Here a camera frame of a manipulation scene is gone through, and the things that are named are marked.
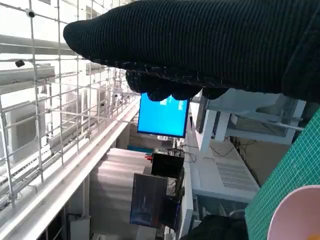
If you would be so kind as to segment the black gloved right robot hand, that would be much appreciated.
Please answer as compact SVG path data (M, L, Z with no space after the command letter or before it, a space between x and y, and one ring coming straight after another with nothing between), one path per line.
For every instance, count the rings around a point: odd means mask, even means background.
M229 89L320 101L317 0L138 0L71 22L63 37L154 102Z

